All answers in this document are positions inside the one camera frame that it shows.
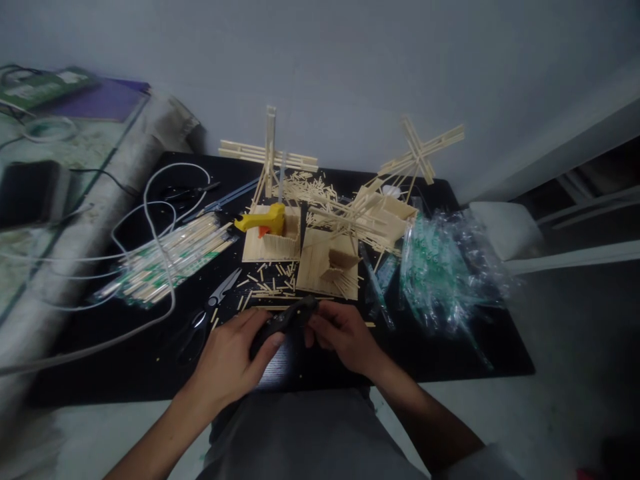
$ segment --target purple folder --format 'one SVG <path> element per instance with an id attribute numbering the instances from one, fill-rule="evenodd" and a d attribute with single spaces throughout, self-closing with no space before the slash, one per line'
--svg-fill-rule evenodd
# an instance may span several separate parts
<path id="1" fill-rule="evenodd" d="M 39 111 L 61 117 L 124 122 L 148 90 L 146 82 L 101 79 L 95 87 L 48 103 Z"/>

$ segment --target white cable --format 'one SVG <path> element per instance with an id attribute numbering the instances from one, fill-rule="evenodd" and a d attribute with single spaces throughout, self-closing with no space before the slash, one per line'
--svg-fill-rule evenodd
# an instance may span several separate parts
<path id="1" fill-rule="evenodd" d="M 164 320 L 165 318 L 167 318 L 168 316 L 170 316 L 170 314 L 173 313 L 173 310 L 175 310 L 175 288 L 173 287 L 173 278 L 171 276 L 171 270 L 169 267 L 169 260 L 166 256 L 166 253 L 162 247 L 162 244 L 160 243 L 160 239 L 158 238 L 156 232 L 155 232 L 155 227 L 153 226 L 153 222 L 151 221 L 151 217 L 149 216 L 149 210 L 147 208 L 147 193 L 149 191 L 149 186 L 150 184 L 153 182 L 154 178 L 162 171 L 171 168 L 171 167 L 176 167 L 178 165 L 193 165 L 192 163 L 173 163 L 171 165 L 168 165 L 160 170 L 158 170 L 147 182 L 147 186 L 145 188 L 145 192 L 143 194 L 143 206 L 145 208 L 145 216 L 147 217 L 147 221 L 149 222 L 149 226 L 151 227 L 151 234 L 153 236 L 153 240 L 156 242 L 156 245 L 158 248 L 160 248 L 160 252 L 162 253 L 162 260 L 163 260 L 163 265 L 167 271 L 167 278 L 169 280 L 169 292 L 171 294 L 171 306 L 168 310 L 168 312 L 166 312 L 164 315 L 154 319 L 154 320 L 150 320 L 148 322 L 146 322 L 144 325 L 140 325 L 138 328 L 135 328 L 129 332 L 126 332 L 123 335 L 120 335 L 119 337 L 116 337 L 114 339 L 108 340 L 106 342 L 102 342 L 102 343 L 98 343 L 97 345 L 94 345 L 92 347 L 88 347 L 82 350 L 78 350 L 75 352 L 71 352 L 71 353 L 65 353 L 62 355 L 58 355 L 56 357 L 50 357 L 50 358 L 46 358 L 46 359 L 42 359 L 42 360 L 35 360 L 32 362 L 27 362 L 27 363 L 20 363 L 17 365 L 8 365 L 6 367 L 0 367 L 0 377 L 3 377 L 5 375 L 12 375 L 14 373 L 28 373 L 28 372 L 34 372 L 34 371 L 38 371 L 38 370 L 42 370 L 45 368 L 49 368 L 49 367 L 54 367 L 56 365 L 62 365 L 64 363 L 68 363 L 70 361 L 74 361 L 74 360 L 78 360 L 84 357 L 88 357 L 89 355 L 92 355 L 94 353 L 97 353 L 99 351 L 105 350 L 109 347 L 112 347 L 114 345 L 117 345 L 118 343 L 121 343 L 125 340 L 128 340 L 130 338 L 132 338 L 133 336 L 137 335 L 138 333 L 156 325 L 157 323 L 162 322 L 162 320 Z"/>
<path id="2" fill-rule="evenodd" d="M 127 273 L 131 272 L 131 259 L 129 258 L 129 252 L 128 250 L 126 250 L 126 248 L 124 248 L 124 246 L 115 238 L 115 231 L 116 229 L 122 224 L 122 222 L 124 222 L 124 220 L 126 220 L 130 214 L 132 214 L 133 212 L 135 212 L 136 210 L 144 207 L 145 205 L 151 205 L 153 203 L 166 203 L 168 204 L 172 210 L 173 210 L 173 224 L 175 224 L 176 220 L 176 211 L 175 208 L 173 208 L 173 205 L 171 205 L 168 202 L 165 201 L 153 201 L 153 202 L 148 202 L 148 203 L 143 203 L 142 205 L 138 205 L 136 208 L 134 208 L 133 210 L 131 210 L 128 214 L 126 214 L 124 217 L 122 217 L 120 219 L 120 221 L 114 226 L 114 228 L 112 228 L 111 230 L 111 239 L 115 242 L 115 244 L 118 246 L 118 248 L 120 248 L 120 250 L 122 250 L 122 252 L 124 252 L 124 254 L 127 256 L 127 260 L 125 263 L 125 270 L 127 271 Z M 112 275 L 114 273 L 121 273 L 120 272 L 110 272 L 108 275 Z M 105 275 L 96 275 L 96 276 L 92 276 L 92 277 L 76 277 L 74 279 L 84 279 L 84 280 L 89 280 L 89 279 L 95 279 L 95 278 L 103 278 Z M 48 300 L 46 300 L 43 297 L 40 297 L 38 295 L 35 294 L 35 290 L 32 288 L 33 284 L 31 282 L 31 275 L 27 275 L 27 280 L 25 282 L 27 284 L 27 290 L 31 292 L 31 296 L 38 302 L 54 309 L 54 310 L 60 310 L 60 311 L 68 311 L 68 312 L 74 312 L 74 311 L 84 311 L 84 310 L 90 310 L 92 308 L 96 308 L 99 305 L 102 305 L 103 303 L 108 302 L 109 300 L 111 300 L 112 298 L 114 298 L 118 292 L 120 292 L 120 289 L 122 288 L 122 285 L 118 286 L 118 288 L 116 288 L 116 290 L 114 290 L 112 292 L 112 294 L 110 294 L 108 297 L 100 300 L 99 302 L 96 303 L 92 303 L 90 305 L 86 305 L 84 307 L 64 307 L 63 305 L 58 305 L 56 303 L 52 303 Z"/>
<path id="3" fill-rule="evenodd" d="M 53 133 L 43 135 L 46 129 L 54 130 Z M 68 140 L 78 133 L 75 123 L 66 117 L 45 117 L 28 122 L 22 127 L 22 136 L 34 143 L 50 143 L 54 141 Z"/>
<path id="4" fill-rule="evenodd" d="M 157 200 L 157 201 L 152 201 L 152 202 L 148 202 L 148 205 L 153 205 L 155 203 L 164 203 L 165 205 L 170 206 L 171 210 L 173 210 L 173 222 L 172 225 L 175 225 L 176 222 L 178 222 L 177 219 L 177 212 L 175 211 L 175 208 L 173 207 L 172 204 L 170 204 L 169 202 L 165 202 L 162 200 Z M 118 228 L 120 228 L 120 225 L 122 225 L 122 223 L 129 218 L 129 216 L 135 212 L 138 211 L 139 209 L 141 209 L 144 205 L 140 204 L 138 205 L 136 208 L 134 208 L 133 210 L 131 210 L 128 214 L 126 214 L 124 217 L 122 217 L 120 219 L 120 221 L 118 223 L 116 223 L 116 225 L 114 226 L 114 228 L 111 229 L 111 240 L 113 240 L 113 242 L 118 246 L 118 248 L 120 248 L 120 250 L 123 252 L 123 254 L 125 256 L 127 256 L 131 251 L 127 250 L 126 248 L 124 248 L 124 246 L 120 243 L 120 241 L 115 237 L 115 231 L 118 230 Z M 130 265 L 131 262 L 130 260 L 127 258 L 127 264 Z M 122 270 L 114 270 L 112 272 L 108 272 L 108 273 L 103 273 L 102 275 L 92 275 L 90 277 L 76 277 L 73 275 L 65 275 L 64 273 L 58 273 L 55 270 L 49 270 L 50 274 L 55 275 L 56 277 L 62 277 L 62 278 L 66 278 L 66 279 L 70 279 L 70 280 L 94 280 L 94 279 L 100 279 L 100 278 L 105 278 L 105 277 L 110 277 L 112 275 L 118 275 L 120 273 L 122 273 Z"/>
<path id="5" fill-rule="evenodd" d="M 188 165 L 190 167 L 199 168 L 200 170 L 202 170 L 207 175 L 207 184 L 209 184 L 211 182 L 211 176 L 200 165 L 196 165 L 194 163 L 180 162 L 180 163 L 172 163 L 171 165 L 168 165 L 165 168 L 172 167 L 174 165 Z M 207 192 L 203 192 L 202 195 L 200 196 L 200 199 L 198 200 L 198 202 L 196 202 L 196 204 L 190 210 L 188 210 L 186 213 L 180 215 L 180 217 L 178 217 L 178 219 L 176 220 L 176 223 L 180 222 L 180 220 L 182 220 L 184 217 L 186 217 L 188 214 L 190 214 L 192 211 L 194 211 L 198 207 L 198 205 L 200 205 L 200 203 L 202 203 L 202 200 L 204 200 L 206 194 L 207 194 Z M 169 227 L 167 227 L 162 232 L 162 234 L 159 235 L 159 237 L 162 237 L 164 234 L 168 233 L 167 232 L 168 229 L 171 229 L 171 231 L 173 231 L 172 226 L 170 225 Z M 14 259 L 14 260 L 24 260 L 24 261 L 30 261 L 30 262 L 33 262 L 33 261 L 57 262 L 57 261 L 102 261 L 102 260 L 113 260 L 113 259 L 126 257 L 126 255 L 124 253 L 117 253 L 115 255 L 106 255 L 104 257 L 85 257 L 85 258 L 30 257 L 28 255 L 17 255 L 15 253 L 8 253 L 8 252 L 4 252 L 4 251 L 0 250 L 0 257 L 6 257 L 6 258 Z"/>

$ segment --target bundle of chopsticks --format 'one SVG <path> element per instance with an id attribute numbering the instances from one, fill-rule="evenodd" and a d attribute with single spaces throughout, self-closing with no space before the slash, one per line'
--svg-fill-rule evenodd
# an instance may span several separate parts
<path id="1" fill-rule="evenodd" d="M 237 236 L 228 234 L 230 226 L 220 226 L 214 213 L 206 213 L 160 238 L 174 287 L 237 240 Z M 120 276 L 98 290 L 94 300 L 114 295 L 144 308 L 158 303 L 171 291 L 162 254 L 155 242 L 128 252 L 119 260 Z"/>

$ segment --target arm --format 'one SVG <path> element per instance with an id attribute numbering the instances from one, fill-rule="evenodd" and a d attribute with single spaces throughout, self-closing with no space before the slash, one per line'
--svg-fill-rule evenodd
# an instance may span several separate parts
<path id="1" fill-rule="evenodd" d="M 251 342 L 269 317 L 265 311 L 250 309 L 212 330 L 191 378 L 105 480 L 166 479 L 220 410 L 250 392 L 262 378 L 285 338 L 282 333 L 273 334 L 249 361 Z"/>
<path id="2" fill-rule="evenodd" d="M 335 350 L 346 368 L 373 382 L 430 472 L 446 469 L 484 446 L 470 428 L 382 351 L 355 307 L 322 301 L 308 326 L 307 347 L 312 346 L 315 334 L 320 346 Z"/>

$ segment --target hand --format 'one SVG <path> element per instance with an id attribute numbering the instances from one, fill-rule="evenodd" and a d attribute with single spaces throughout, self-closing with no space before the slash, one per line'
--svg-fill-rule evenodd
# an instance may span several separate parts
<path id="1" fill-rule="evenodd" d="M 195 372 L 178 394 L 206 422 L 258 384 L 284 342 L 283 333 L 274 333 L 249 360 L 251 342 L 270 317 L 264 310 L 245 310 L 209 334 Z"/>
<path id="2" fill-rule="evenodd" d="M 322 300 L 305 328 L 307 348 L 313 345 L 314 334 L 322 348 L 335 350 L 346 368 L 370 379 L 389 361 L 352 305 Z"/>

